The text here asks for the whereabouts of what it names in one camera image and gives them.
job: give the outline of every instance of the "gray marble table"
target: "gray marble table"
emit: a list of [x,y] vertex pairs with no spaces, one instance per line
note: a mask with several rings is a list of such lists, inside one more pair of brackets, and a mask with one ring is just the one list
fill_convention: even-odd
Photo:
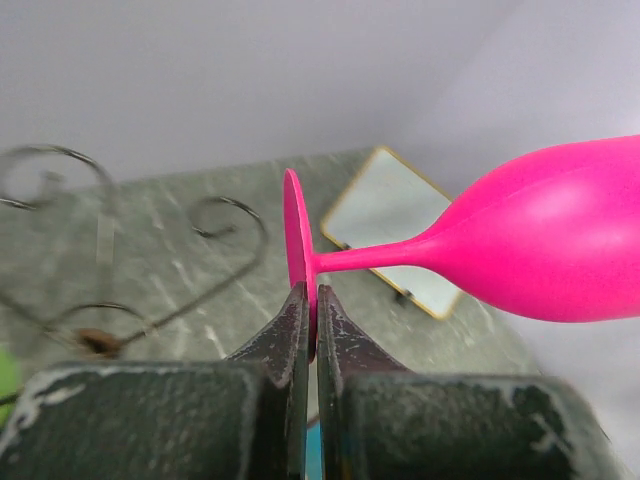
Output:
[[[271,238],[260,267],[158,336],[131,345],[125,358],[216,359],[245,342],[278,312],[289,292],[281,220],[284,169],[298,172],[315,227],[368,154],[298,157],[120,185],[114,300],[150,319],[224,279],[250,258],[257,241],[251,221],[228,207],[212,208],[204,223],[215,229],[233,222],[237,232],[217,240],[195,235],[185,214],[193,202],[207,195],[245,202],[264,219]],[[62,195],[37,212],[0,208],[0,290],[43,318],[96,300],[99,208],[96,188]],[[314,242],[318,250],[334,249],[317,228]],[[320,283],[332,285],[350,317],[418,372],[537,372],[520,340],[474,298],[463,296],[451,318],[436,321],[413,305],[396,304],[391,288],[370,272],[323,275]],[[87,311],[63,326],[98,327],[118,335],[140,327],[135,319],[115,313],[109,323],[105,326],[96,312]],[[0,342],[20,360],[24,378],[73,358],[6,307],[0,307]],[[312,411],[315,401],[312,394]]]

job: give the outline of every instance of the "rectangular mirror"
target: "rectangular mirror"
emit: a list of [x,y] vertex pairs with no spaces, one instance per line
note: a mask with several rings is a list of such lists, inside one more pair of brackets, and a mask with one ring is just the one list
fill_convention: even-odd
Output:
[[[360,248],[412,238],[451,203],[431,180],[387,147],[374,150],[322,221],[322,233],[340,248]],[[372,270],[436,319],[453,310],[461,290],[420,267]]]

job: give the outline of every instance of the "green object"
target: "green object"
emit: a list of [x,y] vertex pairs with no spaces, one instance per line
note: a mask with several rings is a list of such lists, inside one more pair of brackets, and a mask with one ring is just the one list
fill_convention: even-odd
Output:
[[[10,395],[20,387],[18,366],[5,349],[0,348],[0,397]],[[0,428],[11,413],[13,405],[0,407]]]

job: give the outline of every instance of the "metal wire decoration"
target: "metal wire decoration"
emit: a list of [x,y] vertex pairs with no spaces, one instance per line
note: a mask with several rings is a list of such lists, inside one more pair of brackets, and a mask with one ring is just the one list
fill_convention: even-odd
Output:
[[[31,201],[22,201],[11,197],[7,193],[5,179],[11,168],[18,162],[34,155],[58,154],[71,157],[89,167],[95,174],[102,194],[101,208],[98,214],[96,233],[96,300],[71,306],[50,318],[41,318],[26,306],[14,300],[0,290],[0,303],[14,310],[20,317],[29,322],[41,334],[51,341],[57,342],[73,354],[87,359],[117,359],[125,347],[158,332],[173,320],[198,308],[204,302],[211,300],[218,293],[229,287],[241,277],[256,268],[264,259],[269,243],[266,226],[260,216],[248,205],[224,196],[210,196],[196,201],[187,209],[187,216],[191,229],[196,235],[205,239],[216,239],[235,231],[236,227],[229,225],[216,231],[208,231],[201,226],[201,220],[207,207],[226,204],[238,208],[254,221],[258,230],[259,240],[252,258],[240,268],[232,272],[224,280],[212,285],[200,296],[190,300],[174,311],[154,320],[148,319],[134,307],[118,303],[113,294],[113,270],[115,249],[115,225],[117,219],[117,188],[107,171],[95,160],[69,148],[56,145],[25,145],[0,154],[4,171],[0,175],[0,204],[13,208],[36,211],[55,202],[61,193],[63,177],[46,172],[41,182],[39,193]],[[68,330],[61,327],[64,320],[85,310],[96,310],[102,322],[108,322],[110,314],[124,314],[140,321],[139,330],[126,337],[116,337],[108,330],[97,328],[79,328]],[[20,392],[14,392],[0,398],[0,406],[13,403]]]

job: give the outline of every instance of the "pink plastic glass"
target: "pink plastic glass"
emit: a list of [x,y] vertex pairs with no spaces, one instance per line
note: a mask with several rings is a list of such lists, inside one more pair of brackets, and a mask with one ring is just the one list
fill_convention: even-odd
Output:
[[289,279],[306,282],[313,347],[316,275],[342,270],[428,268],[490,305],[539,320],[640,315],[640,135],[511,160],[423,233],[389,245],[315,253],[293,170],[283,203]]

